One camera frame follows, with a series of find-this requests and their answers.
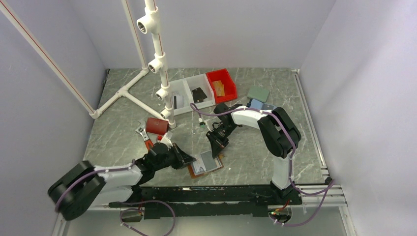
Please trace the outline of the brown leather card holder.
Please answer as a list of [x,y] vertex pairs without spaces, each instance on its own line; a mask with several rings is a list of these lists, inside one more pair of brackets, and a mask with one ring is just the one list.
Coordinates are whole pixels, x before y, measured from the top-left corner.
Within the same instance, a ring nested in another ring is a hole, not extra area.
[[224,167],[223,154],[212,157],[212,151],[208,150],[194,156],[195,161],[187,166],[192,179],[202,177]]

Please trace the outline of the grey card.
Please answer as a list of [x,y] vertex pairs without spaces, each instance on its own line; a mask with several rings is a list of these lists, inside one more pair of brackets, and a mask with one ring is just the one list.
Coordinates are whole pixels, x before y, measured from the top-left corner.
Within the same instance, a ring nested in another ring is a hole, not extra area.
[[193,93],[193,101],[194,103],[201,103],[207,98],[205,93]]

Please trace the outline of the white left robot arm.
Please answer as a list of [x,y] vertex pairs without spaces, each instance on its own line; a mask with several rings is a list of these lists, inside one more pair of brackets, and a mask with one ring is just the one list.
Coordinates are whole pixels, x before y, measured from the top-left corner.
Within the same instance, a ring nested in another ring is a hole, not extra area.
[[137,188],[157,171],[168,167],[182,169],[195,161],[176,143],[157,143],[143,157],[126,165],[104,167],[82,161],[52,184],[47,194],[55,203],[55,211],[67,221],[94,205],[125,202],[133,207],[142,197]]

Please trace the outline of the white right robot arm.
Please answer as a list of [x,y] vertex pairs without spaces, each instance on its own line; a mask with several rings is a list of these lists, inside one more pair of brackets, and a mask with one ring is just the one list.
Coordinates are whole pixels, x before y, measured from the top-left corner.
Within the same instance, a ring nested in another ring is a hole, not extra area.
[[258,110],[241,104],[228,107],[221,103],[214,109],[220,123],[206,133],[215,157],[228,145],[228,137],[241,126],[258,129],[268,151],[274,156],[271,198],[277,204],[283,204],[290,197],[288,187],[292,181],[292,156],[298,147],[301,134],[288,113],[282,107],[273,110]]

